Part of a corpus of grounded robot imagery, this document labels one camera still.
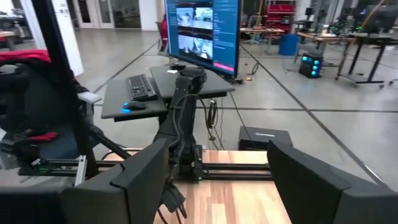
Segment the black keyboard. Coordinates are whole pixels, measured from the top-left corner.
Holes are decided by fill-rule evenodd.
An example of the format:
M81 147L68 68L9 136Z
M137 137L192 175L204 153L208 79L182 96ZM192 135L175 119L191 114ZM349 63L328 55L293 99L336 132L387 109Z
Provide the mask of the black keyboard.
M127 92L131 101L152 101L157 94L145 74L126 78Z

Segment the black monitor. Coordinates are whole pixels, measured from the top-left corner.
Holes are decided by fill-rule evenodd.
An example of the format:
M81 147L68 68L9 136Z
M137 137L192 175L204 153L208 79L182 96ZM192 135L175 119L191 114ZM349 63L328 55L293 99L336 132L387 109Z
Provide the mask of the black monitor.
M398 5L369 5L366 8L366 21L363 22L362 31L365 33L378 33L380 30L391 30L398 18Z

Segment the wooden table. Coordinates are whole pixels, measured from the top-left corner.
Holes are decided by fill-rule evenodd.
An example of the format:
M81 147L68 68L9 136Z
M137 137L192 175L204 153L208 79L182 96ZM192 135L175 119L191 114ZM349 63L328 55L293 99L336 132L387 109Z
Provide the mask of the wooden table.
M350 36L337 36L335 34L316 34L308 32L298 32L297 35L300 38L308 39L308 42L302 44L299 42L296 46L294 55L294 63L300 56L300 52L310 52L313 54L323 55L328 44L331 43L344 43L346 47L349 47L353 42L354 38Z

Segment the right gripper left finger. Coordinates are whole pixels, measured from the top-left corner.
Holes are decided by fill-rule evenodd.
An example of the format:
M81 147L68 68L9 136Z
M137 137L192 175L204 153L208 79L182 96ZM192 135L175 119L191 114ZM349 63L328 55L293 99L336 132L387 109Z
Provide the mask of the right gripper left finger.
M0 187L0 224L153 224L168 175L158 139L77 186Z

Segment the red jacket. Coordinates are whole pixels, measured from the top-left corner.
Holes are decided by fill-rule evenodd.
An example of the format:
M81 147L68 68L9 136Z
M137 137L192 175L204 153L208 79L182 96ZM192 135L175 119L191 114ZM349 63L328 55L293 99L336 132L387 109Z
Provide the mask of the red jacket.
M8 52L0 52L0 62L11 60L40 60L50 63L51 58L47 50L15 50Z

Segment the computer tower blue lights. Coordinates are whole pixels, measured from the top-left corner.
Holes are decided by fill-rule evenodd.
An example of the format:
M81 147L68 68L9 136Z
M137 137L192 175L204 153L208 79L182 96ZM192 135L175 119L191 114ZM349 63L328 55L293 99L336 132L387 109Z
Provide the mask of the computer tower blue lights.
M323 56L315 53L304 53L302 55L298 73L307 78L320 78Z

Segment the black standing desk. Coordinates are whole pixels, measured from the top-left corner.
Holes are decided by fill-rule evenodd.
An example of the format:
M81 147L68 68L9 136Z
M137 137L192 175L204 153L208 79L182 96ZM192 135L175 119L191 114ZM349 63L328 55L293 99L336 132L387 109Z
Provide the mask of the black standing desk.
M398 46L398 39L394 37L390 37L387 35L379 35L379 34L350 34L350 38L352 38L351 41L349 41L342 52L342 58L340 60L339 66L338 66L338 71L335 77L335 80L339 80L340 78L346 78L350 81L353 82L353 86L357 87L358 85L365 85L365 84L377 84L379 85L379 88L382 89L385 87L385 81L383 80L373 80L373 77L376 73L376 70L381 62L382 56L384 54L384 51L388 45L392 46ZM342 73L344 64L346 62L346 58L349 52L349 48L353 43L357 43L357 50L356 53L354 54L353 61L351 63L351 66L349 68L348 73L344 74ZM379 53L377 54L376 60L374 61L373 67L368 75L367 78L364 77L363 74L360 73L353 73L353 70L356 66L356 62L359 58L359 54L361 52L362 46L364 44L371 44L371 45L376 45L380 47Z

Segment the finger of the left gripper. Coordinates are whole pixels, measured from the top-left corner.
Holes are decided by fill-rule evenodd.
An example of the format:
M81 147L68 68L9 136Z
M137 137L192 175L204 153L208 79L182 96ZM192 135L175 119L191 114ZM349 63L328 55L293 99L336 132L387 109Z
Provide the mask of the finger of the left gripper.
M184 207L185 197L173 183L166 183L161 196L161 205L165 205L170 213L180 212L182 217L187 217Z

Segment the red shelf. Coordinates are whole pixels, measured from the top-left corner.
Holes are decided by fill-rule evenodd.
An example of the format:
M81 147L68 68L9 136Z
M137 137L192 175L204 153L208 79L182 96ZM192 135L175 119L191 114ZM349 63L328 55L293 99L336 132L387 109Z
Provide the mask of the red shelf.
M266 9L267 22L289 24L295 15L294 3L270 3Z

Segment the black computer desk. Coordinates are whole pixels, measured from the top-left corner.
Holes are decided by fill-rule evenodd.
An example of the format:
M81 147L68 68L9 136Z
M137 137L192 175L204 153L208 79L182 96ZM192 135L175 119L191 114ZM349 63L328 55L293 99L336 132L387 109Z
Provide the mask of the black computer desk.
M113 118L115 122L129 121L151 117L160 117L167 114L167 105L171 102L175 89L177 74L171 74L168 66L150 68L148 79L157 93L157 99L145 102L146 109L139 111L127 111L124 104L130 102L129 91L125 80L112 80L106 87L101 117ZM199 92L202 99L219 98L234 91L235 88L216 73L207 70L207 79Z

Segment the blue-screen computer monitor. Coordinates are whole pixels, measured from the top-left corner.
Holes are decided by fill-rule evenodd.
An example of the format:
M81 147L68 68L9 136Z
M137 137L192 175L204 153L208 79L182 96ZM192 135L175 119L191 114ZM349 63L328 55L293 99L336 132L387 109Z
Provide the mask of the blue-screen computer monitor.
M164 0L170 56L236 78L241 0Z

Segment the white column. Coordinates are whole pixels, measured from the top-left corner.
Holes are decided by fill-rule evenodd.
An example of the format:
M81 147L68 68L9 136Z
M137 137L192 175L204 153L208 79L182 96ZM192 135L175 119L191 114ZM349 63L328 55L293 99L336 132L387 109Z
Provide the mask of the white column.
M46 49L44 37L39 26L39 22L34 11L32 0L20 0L25 12L25 18L33 36L37 49ZM67 0L51 0L58 26L62 36L63 44L74 76L79 76L84 72L83 63L72 24L71 11L73 7L68 5Z

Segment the black office chair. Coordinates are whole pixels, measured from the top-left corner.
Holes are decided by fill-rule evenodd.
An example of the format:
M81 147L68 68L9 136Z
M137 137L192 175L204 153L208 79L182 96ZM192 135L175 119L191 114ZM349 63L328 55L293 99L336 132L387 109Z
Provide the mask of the black office chair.
M40 60L0 62L0 128L6 131L0 151L21 164L36 159L75 159L82 155L68 121L67 109L58 89L57 74ZM93 125L93 103L79 96L90 91L74 78L81 114ZM91 136L89 145L97 145Z

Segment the black computer mouse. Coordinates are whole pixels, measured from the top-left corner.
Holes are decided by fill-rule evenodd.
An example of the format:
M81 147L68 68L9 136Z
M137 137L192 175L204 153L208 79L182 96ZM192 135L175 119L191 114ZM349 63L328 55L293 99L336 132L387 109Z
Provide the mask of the black computer mouse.
M146 109L146 104L140 101L130 101L123 105L123 111L140 111Z

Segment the black cardboard box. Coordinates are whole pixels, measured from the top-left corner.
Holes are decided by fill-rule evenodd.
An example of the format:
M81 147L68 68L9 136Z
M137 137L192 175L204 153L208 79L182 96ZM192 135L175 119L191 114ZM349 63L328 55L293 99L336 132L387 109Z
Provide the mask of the black cardboard box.
M288 131L241 126L239 130L239 151L266 151L269 141L278 141L293 146Z

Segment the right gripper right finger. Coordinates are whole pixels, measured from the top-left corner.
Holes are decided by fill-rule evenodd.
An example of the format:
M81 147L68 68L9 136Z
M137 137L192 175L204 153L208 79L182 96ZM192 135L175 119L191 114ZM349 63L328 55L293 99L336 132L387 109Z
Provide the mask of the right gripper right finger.
M292 224L398 224L397 192L281 142L267 160Z

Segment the blue bin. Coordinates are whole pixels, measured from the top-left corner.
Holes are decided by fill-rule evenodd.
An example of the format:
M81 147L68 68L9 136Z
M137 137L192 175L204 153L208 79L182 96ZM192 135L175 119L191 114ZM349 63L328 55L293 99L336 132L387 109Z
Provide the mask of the blue bin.
M297 44L300 42L300 37L297 34L287 34L280 38L279 55L293 56L297 50Z

